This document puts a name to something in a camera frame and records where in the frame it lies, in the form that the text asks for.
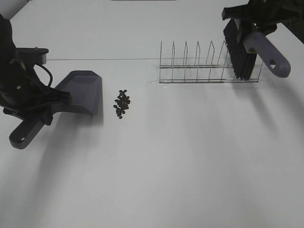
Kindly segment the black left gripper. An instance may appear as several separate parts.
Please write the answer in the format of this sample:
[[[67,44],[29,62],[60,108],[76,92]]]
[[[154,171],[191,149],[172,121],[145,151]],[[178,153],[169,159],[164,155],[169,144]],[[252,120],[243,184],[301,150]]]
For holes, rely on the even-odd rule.
[[[43,84],[34,66],[47,72],[49,82]],[[72,96],[69,92],[51,88],[52,73],[39,63],[24,61],[0,62],[0,105],[15,115],[37,110],[44,125],[51,125],[53,115],[58,112],[58,104],[70,105]]]

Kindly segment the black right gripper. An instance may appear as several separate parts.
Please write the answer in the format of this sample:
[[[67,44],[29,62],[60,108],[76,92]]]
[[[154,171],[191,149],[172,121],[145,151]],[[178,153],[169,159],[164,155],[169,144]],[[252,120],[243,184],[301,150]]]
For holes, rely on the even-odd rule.
[[[302,0],[250,0],[247,6],[225,7],[222,20],[239,19],[255,25],[265,36],[277,30],[278,23],[304,24]]]

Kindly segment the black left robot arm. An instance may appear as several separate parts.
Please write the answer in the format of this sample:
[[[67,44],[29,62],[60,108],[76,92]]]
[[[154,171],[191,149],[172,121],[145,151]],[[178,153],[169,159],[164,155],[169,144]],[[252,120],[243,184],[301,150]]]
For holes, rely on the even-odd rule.
[[[39,114],[53,121],[52,107],[70,105],[69,92],[52,88],[53,75],[44,66],[47,48],[16,47],[9,19],[0,18],[0,105],[20,119]]]

